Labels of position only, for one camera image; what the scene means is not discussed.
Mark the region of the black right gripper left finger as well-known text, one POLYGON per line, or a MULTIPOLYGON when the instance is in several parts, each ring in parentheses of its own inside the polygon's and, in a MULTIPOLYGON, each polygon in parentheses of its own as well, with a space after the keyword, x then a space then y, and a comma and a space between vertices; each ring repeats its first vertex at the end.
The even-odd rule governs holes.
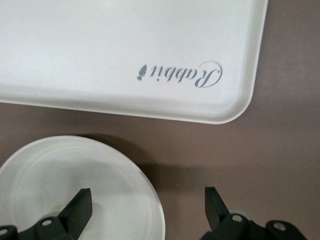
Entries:
POLYGON ((57 216, 48 216, 18 233, 19 240, 77 240, 93 214, 92 194, 82 188, 57 216))

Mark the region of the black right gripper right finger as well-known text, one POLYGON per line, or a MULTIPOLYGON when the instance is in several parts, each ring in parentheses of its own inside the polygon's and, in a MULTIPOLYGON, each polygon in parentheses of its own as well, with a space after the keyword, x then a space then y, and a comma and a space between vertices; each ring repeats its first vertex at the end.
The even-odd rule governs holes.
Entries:
POLYGON ((268 221, 265 227, 240 213, 230 213, 215 187, 206 187, 205 215, 211 231, 203 240, 305 240, 293 224, 282 220, 268 221))

